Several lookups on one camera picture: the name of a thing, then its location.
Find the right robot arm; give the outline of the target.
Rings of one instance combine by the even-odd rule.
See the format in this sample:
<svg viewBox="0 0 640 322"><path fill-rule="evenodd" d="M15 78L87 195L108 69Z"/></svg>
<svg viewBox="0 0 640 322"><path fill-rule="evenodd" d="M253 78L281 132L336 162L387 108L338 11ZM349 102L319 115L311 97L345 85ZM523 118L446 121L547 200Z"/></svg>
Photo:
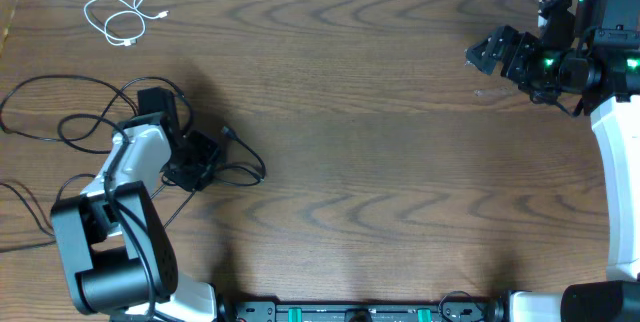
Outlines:
<svg viewBox="0 0 640 322"><path fill-rule="evenodd" d="M534 104L589 118L602 158L609 218L606 279L561 293L507 291L486 321L636 321L639 318L639 0L540 0L540 34L509 25L465 51L490 75L496 66Z"/></svg>

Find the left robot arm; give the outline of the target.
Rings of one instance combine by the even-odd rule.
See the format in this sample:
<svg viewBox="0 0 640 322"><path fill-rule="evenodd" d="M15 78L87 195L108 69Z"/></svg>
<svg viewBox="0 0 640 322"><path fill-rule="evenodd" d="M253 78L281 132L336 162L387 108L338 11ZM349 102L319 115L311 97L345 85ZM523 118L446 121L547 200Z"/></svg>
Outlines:
<svg viewBox="0 0 640 322"><path fill-rule="evenodd" d="M82 314L115 321L215 321L214 288L179 271L151 195L160 178L187 192L209 186L218 143L180 126L165 88L138 92L139 114L114 125L97 176L51 209L71 300Z"/></svg>

